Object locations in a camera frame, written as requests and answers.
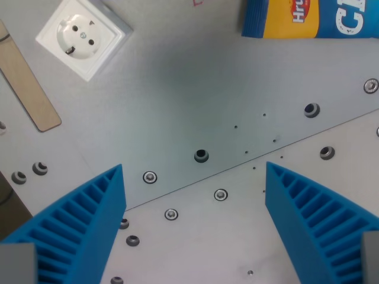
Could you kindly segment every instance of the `white socket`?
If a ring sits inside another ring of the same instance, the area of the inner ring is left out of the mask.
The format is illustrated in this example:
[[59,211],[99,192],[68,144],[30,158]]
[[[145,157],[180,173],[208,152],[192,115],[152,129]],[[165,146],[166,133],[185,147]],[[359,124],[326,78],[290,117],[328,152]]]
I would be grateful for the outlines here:
[[89,81],[131,33],[99,0],[63,0],[36,40]]

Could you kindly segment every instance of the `gray metal surface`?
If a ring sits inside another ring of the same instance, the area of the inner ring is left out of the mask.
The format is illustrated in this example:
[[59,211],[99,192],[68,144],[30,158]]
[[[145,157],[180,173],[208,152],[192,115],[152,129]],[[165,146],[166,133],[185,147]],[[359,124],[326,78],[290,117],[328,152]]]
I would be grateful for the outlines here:
[[1,283],[37,284],[37,274],[34,244],[0,244]]
[[[379,111],[299,141],[124,214],[101,284],[300,284],[265,207],[267,161],[305,175],[379,215]],[[320,158],[325,145],[336,149]],[[217,189],[228,198],[214,199]],[[179,212],[169,222],[167,208]],[[138,247],[125,243],[138,236]]]
[[[49,167],[36,182],[27,175],[23,191],[31,193],[20,197],[41,196],[42,179],[49,185],[56,183],[53,175],[69,179],[73,170],[64,161],[75,164],[75,183],[122,163],[132,208],[379,107],[379,95],[363,90],[377,76],[377,40],[242,38],[243,1],[236,0],[196,7],[192,0],[109,1],[134,33],[86,83],[34,39],[58,4],[0,2],[0,18],[63,121],[42,136],[23,120],[5,133],[10,140],[1,136],[2,168],[11,163],[14,172],[39,161]],[[13,103],[7,92],[0,93],[2,102]],[[312,102],[321,112],[309,119],[303,112]],[[24,118],[22,108],[14,109],[1,103],[0,120]],[[31,161],[15,157],[10,142],[25,133],[32,133],[28,151],[38,149]],[[202,164],[194,160],[199,149],[210,155]],[[60,152],[47,158],[52,163],[41,158],[52,151]],[[153,185],[143,181],[148,170],[159,177]],[[72,183],[59,183],[54,196]],[[49,201],[30,201],[32,211]]]

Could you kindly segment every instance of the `wooden stick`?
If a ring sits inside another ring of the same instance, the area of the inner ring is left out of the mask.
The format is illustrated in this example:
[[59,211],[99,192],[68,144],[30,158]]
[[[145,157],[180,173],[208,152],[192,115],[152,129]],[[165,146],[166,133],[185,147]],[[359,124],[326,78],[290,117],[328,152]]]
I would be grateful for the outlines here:
[[1,20],[0,70],[39,131],[62,123]]

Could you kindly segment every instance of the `ribbed blue plastic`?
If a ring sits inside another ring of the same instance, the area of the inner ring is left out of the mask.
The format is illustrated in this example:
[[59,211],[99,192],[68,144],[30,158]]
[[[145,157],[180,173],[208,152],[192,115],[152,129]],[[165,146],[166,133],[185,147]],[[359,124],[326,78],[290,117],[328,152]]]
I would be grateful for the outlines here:
[[376,216],[270,162],[266,207],[302,284],[363,283],[361,238],[379,229]]
[[97,284],[125,208],[118,165],[51,204],[3,243],[36,245],[39,284]]
[[242,36],[262,38],[265,32],[269,0],[248,0]]

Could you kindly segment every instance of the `bolt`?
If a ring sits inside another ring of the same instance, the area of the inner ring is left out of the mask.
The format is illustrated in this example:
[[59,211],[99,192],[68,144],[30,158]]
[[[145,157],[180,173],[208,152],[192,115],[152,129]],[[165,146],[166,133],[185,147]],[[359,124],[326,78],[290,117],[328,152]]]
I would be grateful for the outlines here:
[[225,189],[218,189],[214,192],[213,196],[218,201],[224,201],[227,198],[227,191]]
[[364,85],[364,91],[366,93],[375,93],[379,88],[379,81],[377,79],[367,80]]
[[179,216],[178,211],[175,209],[167,209],[165,211],[165,218],[167,220],[170,220],[170,221],[176,220],[178,216]]
[[155,183],[157,178],[158,177],[156,176],[155,172],[146,172],[143,174],[143,181],[148,184]]

